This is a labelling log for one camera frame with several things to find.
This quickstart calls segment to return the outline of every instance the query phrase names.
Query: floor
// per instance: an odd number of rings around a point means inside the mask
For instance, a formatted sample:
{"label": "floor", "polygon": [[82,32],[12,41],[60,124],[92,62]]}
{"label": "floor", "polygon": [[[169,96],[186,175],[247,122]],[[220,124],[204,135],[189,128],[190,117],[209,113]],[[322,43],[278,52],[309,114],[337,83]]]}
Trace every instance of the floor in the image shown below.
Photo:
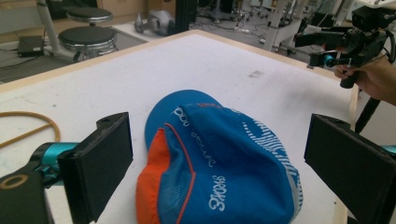
{"label": "floor", "polygon": [[[247,8],[244,18],[241,21],[230,19],[225,15],[226,20],[219,23],[207,17],[207,14],[199,11],[196,22],[191,24],[190,29],[200,29],[215,35],[221,35],[236,41],[240,41],[256,48],[263,48],[262,41],[268,33],[267,10],[251,10]],[[121,24],[124,29],[133,31],[131,23]],[[141,38],[135,38],[123,32],[122,29],[114,28],[117,33],[117,47],[126,49],[145,43]],[[18,43],[7,43],[0,45],[0,84],[14,81],[20,78],[33,76],[45,71],[56,69],[74,63],[71,59],[56,56],[41,56],[36,58],[19,58],[16,52]],[[309,52],[318,51],[318,47],[305,47],[288,55],[284,49],[273,50],[276,53],[289,56],[293,59],[309,62]],[[365,106],[368,96],[363,92],[358,104],[358,114]],[[378,145],[396,145],[396,107],[381,102],[373,117],[366,125],[361,135],[375,142]]]}

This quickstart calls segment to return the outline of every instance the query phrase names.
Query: white table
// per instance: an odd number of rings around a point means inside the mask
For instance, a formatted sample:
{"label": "white table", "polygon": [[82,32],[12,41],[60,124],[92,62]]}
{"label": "white table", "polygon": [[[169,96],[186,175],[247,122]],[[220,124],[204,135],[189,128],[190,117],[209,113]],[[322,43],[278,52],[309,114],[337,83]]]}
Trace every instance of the white table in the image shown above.
{"label": "white table", "polygon": [[[304,205],[296,224],[346,223],[347,210],[304,163],[312,113],[354,120],[357,90],[329,71],[201,31],[155,40],[82,63],[0,85],[0,112],[24,110],[55,120],[62,142],[80,142],[105,116],[128,111],[134,161],[98,223],[136,223],[136,178],[147,162],[144,127],[152,107],[183,89],[206,92],[260,120],[278,136],[301,174]],[[38,121],[0,119],[0,142]],[[0,149],[0,176],[22,167],[53,131]],[[56,223],[71,223],[63,187],[48,190]]]}

